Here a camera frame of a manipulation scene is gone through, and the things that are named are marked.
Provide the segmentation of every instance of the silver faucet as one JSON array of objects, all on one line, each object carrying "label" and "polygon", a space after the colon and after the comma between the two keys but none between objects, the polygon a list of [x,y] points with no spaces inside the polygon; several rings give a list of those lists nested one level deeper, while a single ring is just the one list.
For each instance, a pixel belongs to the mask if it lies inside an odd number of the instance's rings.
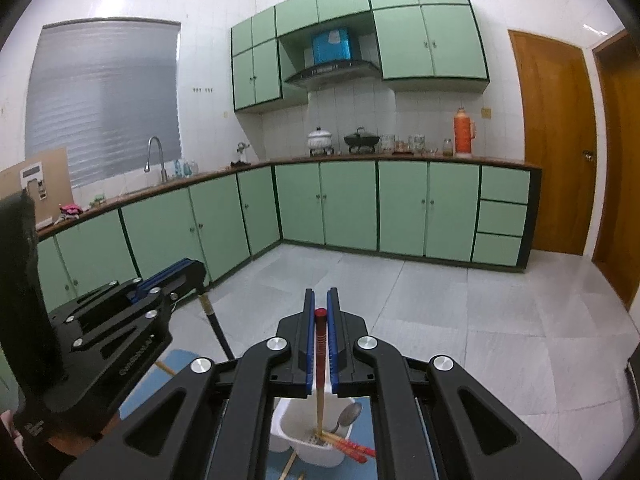
[{"label": "silver faucet", "polygon": [[154,139],[156,140],[156,142],[158,142],[158,150],[160,151],[160,167],[162,168],[162,170],[160,171],[160,177],[162,178],[162,183],[164,184],[169,179],[166,176],[166,170],[164,168],[164,155],[162,154],[162,144],[160,143],[160,139],[158,139],[156,136],[149,137],[148,151],[146,153],[145,173],[148,173],[149,171],[151,171],[151,168],[149,167],[149,159],[151,158],[151,141]]}]

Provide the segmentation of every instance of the countertop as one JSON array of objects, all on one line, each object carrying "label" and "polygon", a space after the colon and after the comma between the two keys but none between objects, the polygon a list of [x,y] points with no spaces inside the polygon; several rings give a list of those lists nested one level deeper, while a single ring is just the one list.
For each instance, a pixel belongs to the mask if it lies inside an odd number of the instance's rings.
[{"label": "countertop", "polygon": [[515,168],[515,169],[530,169],[530,170],[539,170],[541,169],[539,166],[534,164],[529,164],[528,162],[524,162],[521,160],[509,160],[506,158],[491,158],[485,156],[473,156],[469,158],[461,158],[461,157],[451,157],[451,156],[443,156],[441,154],[436,155],[413,155],[411,153],[407,154],[396,154],[389,155],[385,153],[369,153],[366,155],[359,154],[346,154],[346,155],[331,155],[331,156],[300,156],[300,157],[287,157],[287,158],[272,158],[270,160],[265,160],[262,162],[254,162],[249,164],[248,166],[239,166],[232,168],[231,166],[227,166],[226,168],[221,168],[216,171],[208,171],[205,173],[199,173],[196,176],[192,176],[189,178],[181,178],[178,180],[172,180],[167,182],[166,184],[159,184],[153,187],[147,187],[145,189],[141,189],[140,191],[128,193],[126,195],[118,196],[115,198],[110,198],[106,200],[103,204],[96,206],[94,208],[85,211],[80,215],[79,219],[75,220],[65,220],[60,222],[59,224],[53,224],[42,228],[38,231],[38,238],[40,240],[44,240],[60,231],[63,231],[73,225],[76,225],[80,222],[93,218],[95,216],[99,216],[103,213],[107,213],[119,207],[126,206],[128,204],[139,202],[140,200],[144,200],[145,198],[150,198],[155,195],[159,195],[162,193],[166,193],[169,191],[173,191],[175,189],[181,189],[187,186],[193,186],[199,182],[206,182],[207,180],[211,180],[213,178],[218,178],[221,176],[226,176],[229,174],[239,173],[241,171],[254,170],[255,168],[263,168],[265,166],[272,166],[276,164],[301,164],[304,162],[329,162],[332,160],[416,160],[416,161],[426,161],[426,162],[456,162],[460,164],[490,164],[492,166],[500,166],[503,168]]}]

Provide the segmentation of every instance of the gray blind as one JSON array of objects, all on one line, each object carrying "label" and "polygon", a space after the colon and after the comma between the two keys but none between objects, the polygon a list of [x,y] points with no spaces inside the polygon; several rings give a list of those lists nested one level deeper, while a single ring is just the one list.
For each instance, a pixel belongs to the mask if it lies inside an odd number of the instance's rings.
[{"label": "gray blind", "polygon": [[179,31],[132,20],[43,28],[27,94],[25,156],[65,146],[74,187],[142,168],[151,136],[162,141],[165,160],[180,158]]}]

